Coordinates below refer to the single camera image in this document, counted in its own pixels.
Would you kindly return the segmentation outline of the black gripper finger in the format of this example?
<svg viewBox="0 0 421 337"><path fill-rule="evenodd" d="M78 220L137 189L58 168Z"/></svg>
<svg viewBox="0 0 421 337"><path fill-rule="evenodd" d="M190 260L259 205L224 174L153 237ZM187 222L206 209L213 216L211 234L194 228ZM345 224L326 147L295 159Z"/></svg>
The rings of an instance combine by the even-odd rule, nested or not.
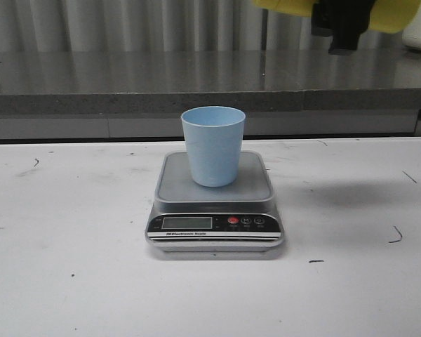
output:
<svg viewBox="0 0 421 337"><path fill-rule="evenodd" d="M311 34L332 37L328 53L351 55L368 29L375 0L320 0L312 5Z"/></svg>

